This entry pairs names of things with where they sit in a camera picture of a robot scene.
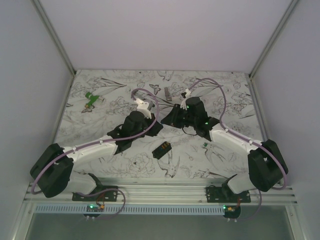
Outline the grey metal clip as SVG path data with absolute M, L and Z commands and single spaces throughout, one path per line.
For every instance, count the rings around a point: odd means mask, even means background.
M 168 87 L 164 88 L 164 94 L 165 94 L 166 101 L 171 102 L 172 101 L 172 95 L 170 94 L 170 91 L 169 91 Z

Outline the black fuse box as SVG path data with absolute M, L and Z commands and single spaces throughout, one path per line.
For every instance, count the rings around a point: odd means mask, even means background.
M 155 150 L 152 151 L 153 158 L 160 160 L 168 152 L 172 150 L 172 146 L 169 142 L 165 141 L 159 145 Z

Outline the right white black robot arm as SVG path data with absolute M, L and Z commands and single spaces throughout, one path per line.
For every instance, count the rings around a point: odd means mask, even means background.
M 221 144 L 246 158 L 248 171 L 230 177 L 222 186 L 222 198 L 234 202 L 244 191 L 267 192 L 289 172 L 284 158 L 273 140 L 257 141 L 223 126 L 222 122 L 208 116 L 199 97 L 190 97 L 175 104 L 162 124 L 183 129 L 192 127 L 199 137 Z

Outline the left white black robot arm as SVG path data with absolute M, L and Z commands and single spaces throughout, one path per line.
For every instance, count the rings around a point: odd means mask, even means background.
M 125 118 L 124 123 L 99 139 L 76 146 L 49 145 L 30 170 L 34 179 L 31 194 L 53 198 L 67 192 L 96 201 L 103 193 L 115 191 L 116 187 L 102 184 L 93 173 L 77 173 L 74 168 L 120 154 L 139 138 L 157 136 L 163 129 L 158 117 L 158 113 L 135 110 Z

